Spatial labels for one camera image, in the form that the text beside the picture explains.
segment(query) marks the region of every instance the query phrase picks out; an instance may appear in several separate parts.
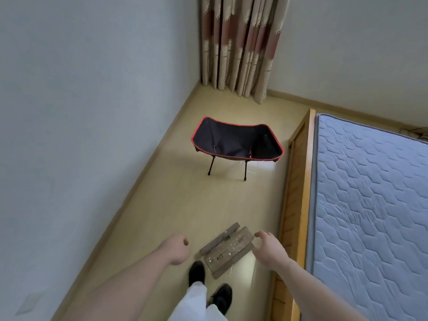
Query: patterned curtain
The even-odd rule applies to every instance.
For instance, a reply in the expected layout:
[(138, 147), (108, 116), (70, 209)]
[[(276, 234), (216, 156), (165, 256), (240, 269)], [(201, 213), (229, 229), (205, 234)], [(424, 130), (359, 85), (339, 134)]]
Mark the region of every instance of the patterned curtain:
[(202, 0), (202, 84), (266, 98), (288, 0)]

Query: fist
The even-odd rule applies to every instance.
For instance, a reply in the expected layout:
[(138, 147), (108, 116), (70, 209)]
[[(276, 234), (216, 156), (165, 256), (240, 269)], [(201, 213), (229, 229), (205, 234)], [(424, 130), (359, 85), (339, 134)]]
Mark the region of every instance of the fist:
[(175, 234), (165, 239), (158, 250), (168, 259), (168, 263), (177, 266), (186, 261), (190, 255), (189, 241), (183, 234)]
[(254, 236), (261, 238), (262, 241), (259, 248), (253, 248), (253, 254), (258, 261), (266, 268), (276, 272), (288, 266), (290, 258), (282, 244), (272, 233), (259, 231)]

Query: blue quilted mattress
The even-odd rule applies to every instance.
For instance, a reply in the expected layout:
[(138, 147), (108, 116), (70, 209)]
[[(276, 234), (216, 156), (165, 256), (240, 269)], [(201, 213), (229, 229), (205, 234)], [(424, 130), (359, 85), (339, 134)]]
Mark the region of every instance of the blue quilted mattress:
[(428, 320), (428, 145), (316, 123), (306, 269), (369, 320)]

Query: floor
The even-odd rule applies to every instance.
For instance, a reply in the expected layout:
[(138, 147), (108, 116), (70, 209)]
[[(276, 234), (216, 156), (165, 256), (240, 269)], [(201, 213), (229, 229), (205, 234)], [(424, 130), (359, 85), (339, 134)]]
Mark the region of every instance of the floor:
[[(190, 137), (202, 117), (210, 116), (237, 124), (268, 124), (286, 149), (289, 137), (308, 109), (275, 97), (268, 97), (259, 105), (252, 98), (238, 97), (230, 91), (199, 86), (163, 142), (72, 305), (82, 302), (95, 287), (150, 253), (165, 237), (183, 232), (190, 242), (191, 257), (180, 266), (168, 267), (140, 318), (166, 320), (186, 292), (187, 273), (194, 259), (198, 259), (199, 249), (219, 233), (239, 222), (252, 232), (261, 229), (276, 234), (287, 155), (276, 163), (249, 162), (246, 182), (242, 161), (217, 158), (211, 176), (207, 176), (211, 156), (196, 152)], [(358, 118), (336, 116), (396, 131)], [(270, 273), (256, 263), (252, 253), (217, 280), (207, 272), (208, 295), (224, 282), (233, 288), (229, 320), (265, 319)]]

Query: white pants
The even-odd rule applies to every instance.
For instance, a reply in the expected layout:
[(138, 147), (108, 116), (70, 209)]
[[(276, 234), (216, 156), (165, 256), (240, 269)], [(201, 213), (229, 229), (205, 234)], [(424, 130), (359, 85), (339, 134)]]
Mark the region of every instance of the white pants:
[(168, 321), (227, 321), (217, 306), (206, 306), (207, 288), (201, 282), (194, 282)]

